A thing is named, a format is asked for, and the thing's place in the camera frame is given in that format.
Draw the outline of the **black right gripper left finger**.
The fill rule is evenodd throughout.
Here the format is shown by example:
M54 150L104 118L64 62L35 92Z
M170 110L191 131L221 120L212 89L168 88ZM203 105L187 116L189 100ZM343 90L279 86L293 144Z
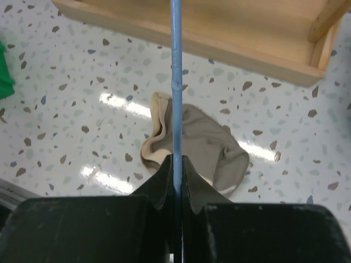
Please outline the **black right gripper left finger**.
M1 230L1 262L166 262L173 212L168 156L131 195L25 200Z

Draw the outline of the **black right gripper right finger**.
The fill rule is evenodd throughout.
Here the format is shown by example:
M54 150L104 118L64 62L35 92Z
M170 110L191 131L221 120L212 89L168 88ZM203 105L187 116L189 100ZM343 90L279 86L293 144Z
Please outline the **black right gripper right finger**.
M234 203L182 158L182 244L176 262L350 262L334 215L316 204Z

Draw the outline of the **grey beige underwear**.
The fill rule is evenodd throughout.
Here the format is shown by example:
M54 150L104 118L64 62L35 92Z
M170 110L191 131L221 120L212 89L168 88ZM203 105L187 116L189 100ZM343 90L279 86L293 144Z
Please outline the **grey beige underwear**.
M140 159L155 174L166 156L173 153L172 98L153 93L150 101L152 133L140 148ZM242 183L249 154L229 129L191 104L183 105L182 154L197 173L221 195L229 197Z

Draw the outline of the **blue wire hanger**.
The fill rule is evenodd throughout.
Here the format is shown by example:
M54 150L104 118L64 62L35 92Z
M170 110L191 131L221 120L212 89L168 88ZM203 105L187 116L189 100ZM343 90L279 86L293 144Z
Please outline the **blue wire hanger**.
M170 1L172 39L172 130L174 188L174 262L183 261L182 248L182 2Z

